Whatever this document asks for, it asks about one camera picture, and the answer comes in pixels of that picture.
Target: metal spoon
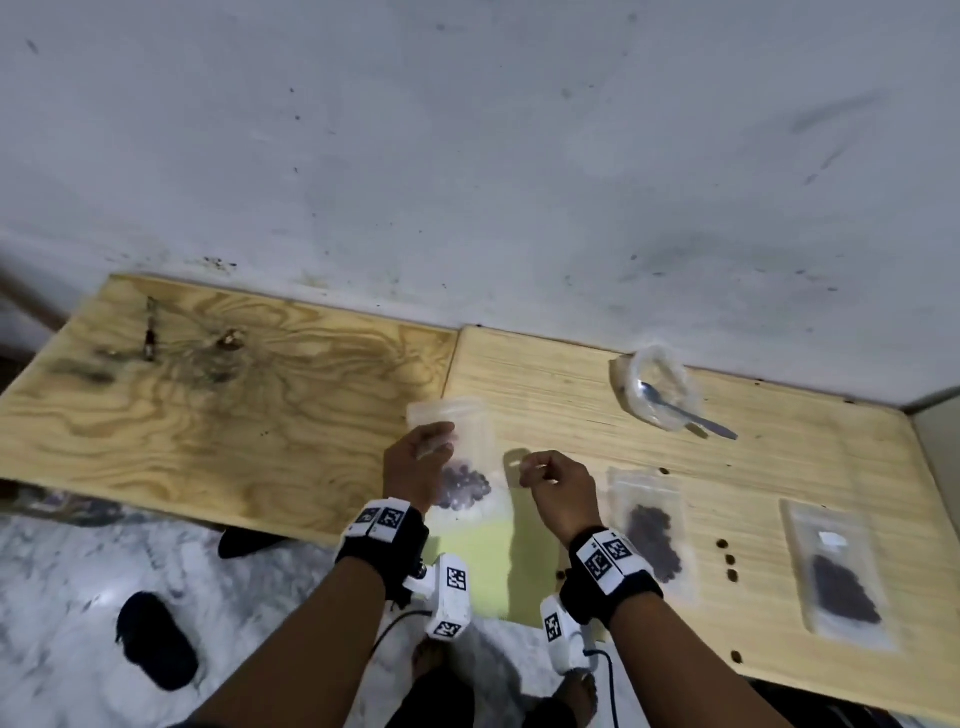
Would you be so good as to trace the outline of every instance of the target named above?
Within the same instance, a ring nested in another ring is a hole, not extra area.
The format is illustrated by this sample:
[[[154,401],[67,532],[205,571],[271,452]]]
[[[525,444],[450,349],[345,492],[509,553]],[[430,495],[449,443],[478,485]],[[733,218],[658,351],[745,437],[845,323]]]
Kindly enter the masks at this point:
[[[647,398],[653,404],[658,404],[661,407],[666,407],[667,409],[672,409],[678,415],[682,415],[690,420],[695,425],[699,425],[703,429],[708,429],[714,435],[720,435],[720,437],[726,437],[728,440],[736,440],[736,433],[731,429],[726,429],[722,425],[718,425],[713,420],[707,420],[703,417],[698,417],[692,412],[687,412],[682,407],[678,407],[676,404],[671,404],[663,398],[663,395],[657,390],[653,384],[648,384],[645,381],[640,382],[640,391],[643,393],[643,396]]]

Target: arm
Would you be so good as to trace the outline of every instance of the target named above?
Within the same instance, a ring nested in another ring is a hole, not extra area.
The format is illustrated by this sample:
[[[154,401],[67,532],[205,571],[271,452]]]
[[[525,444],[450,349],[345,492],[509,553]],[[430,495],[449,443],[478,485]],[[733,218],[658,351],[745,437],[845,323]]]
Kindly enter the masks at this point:
[[[581,463],[535,452],[520,470],[520,484],[531,489],[543,523],[564,548],[603,525],[596,483]],[[789,728],[658,596],[625,599],[610,631],[653,728]]]
[[[389,448],[383,456],[383,497],[407,500],[426,515],[453,450],[418,455],[430,440],[452,430],[450,423],[424,425]],[[372,566],[343,559],[191,720],[223,728],[339,728],[370,659],[385,594]]]

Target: black pants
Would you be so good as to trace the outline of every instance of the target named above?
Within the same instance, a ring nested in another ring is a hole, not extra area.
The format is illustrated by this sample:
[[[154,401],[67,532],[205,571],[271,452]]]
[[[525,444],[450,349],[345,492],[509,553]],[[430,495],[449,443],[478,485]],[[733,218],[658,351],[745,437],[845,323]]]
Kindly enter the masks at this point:
[[[387,728],[470,728],[473,725],[473,688],[449,667],[438,667],[421,677]],[[576,728],[577,719],[565,703],[548,697],[527,714],[523,728]]]

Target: bare foot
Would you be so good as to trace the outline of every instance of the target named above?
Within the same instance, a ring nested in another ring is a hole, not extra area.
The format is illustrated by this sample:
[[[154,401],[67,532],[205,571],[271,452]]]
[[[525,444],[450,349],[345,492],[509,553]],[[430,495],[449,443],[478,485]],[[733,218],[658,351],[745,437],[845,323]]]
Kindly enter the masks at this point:
[[[596,715],[597,684],[590,672],[568,672],[553,696],[570,707],[577,728],[587,728]]]
[[[414,680],[419,680],[427,672],[449,663],[450,644],[431,640],[428,637],[414,650]]]

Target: cable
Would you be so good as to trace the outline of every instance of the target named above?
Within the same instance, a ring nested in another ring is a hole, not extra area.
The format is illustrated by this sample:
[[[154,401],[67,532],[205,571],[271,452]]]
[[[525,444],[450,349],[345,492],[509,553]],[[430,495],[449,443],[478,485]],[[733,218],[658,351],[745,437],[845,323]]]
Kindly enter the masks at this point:
[[[380,646],[380,643],[383,642],[383,638],[390,634],[390,630],[396,627],[396,623],[403,621],[408,617],[413,615],[422,615],[423,617],[433,617],[433,612],[427,612],[425,609],[415,609],[412,612],[404,612],[402,615],[394,619],[390,624],[387,625],[387,628],[383,630],[383,634],[376,638],[376,642],[373,644],[373,649],[370,651],[370,656],[373,656],[373,653],[376,652],[376,649]]]
[[[613,694],[613,660],[611,656],[602,649],[585,649],[584,654],[588,657],[593,655],[603,655],[607,658],[607,667],[610,669],[610,712],[613,714],[613,728],[620,728],[620,723],[616,719],[616,696]]]

